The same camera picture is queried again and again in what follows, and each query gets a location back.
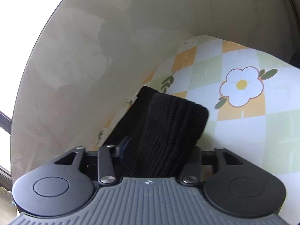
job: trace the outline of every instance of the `white flower print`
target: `white flower print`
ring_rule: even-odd
[[[231,70],[220,88],[220,94],[228,97],[229,103],[234,107],[244,106],[262,92],[263,83],[259,79],[259,71],[254,67]]]

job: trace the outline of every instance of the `small logo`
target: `small logo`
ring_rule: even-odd
[[[148,180],[145,181],[144,183],[147,184],[147,185],[151,185],[151,184],[153,184],[154,182],[148,179]]]

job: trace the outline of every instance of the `black fabric item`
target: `black fabric item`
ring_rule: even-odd
[[[144,86],[104,145],[131,137],[117,178],[178,176],[208,119],[206,108]]]
[[[290,65],[300,69],[300,49],[294,53],[289,63]]]

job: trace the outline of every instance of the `gray grooved plate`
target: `gray grooved plate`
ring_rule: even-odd
[[[85,207],[56,218],[21,214],[10,225],[286,225],[277,215],[243,219],[223,214],[193,187],[174,178],[123,178],[103,187]]]

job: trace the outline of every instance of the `black circular pad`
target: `black circular pad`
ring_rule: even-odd
[[[37,181],[33,189],[34,191],[45,197],[55,197],[62,195],[69,188],[67,180],[58,177],[47,177]]]
[[[286,190],[275,176],[252,165],[221,168],[204,185],[207,199],[219,210],[238,217],[263,217],[281,208]]]
[[[255,197],[265,190],[262,182],[254,178],[236,178],[229,184],[231,191],[243,197]]]
[[[51,217],[82,207],[91,198],[94,185],[77,168],[50,163],[20,177],[12,192],[22,211]]]

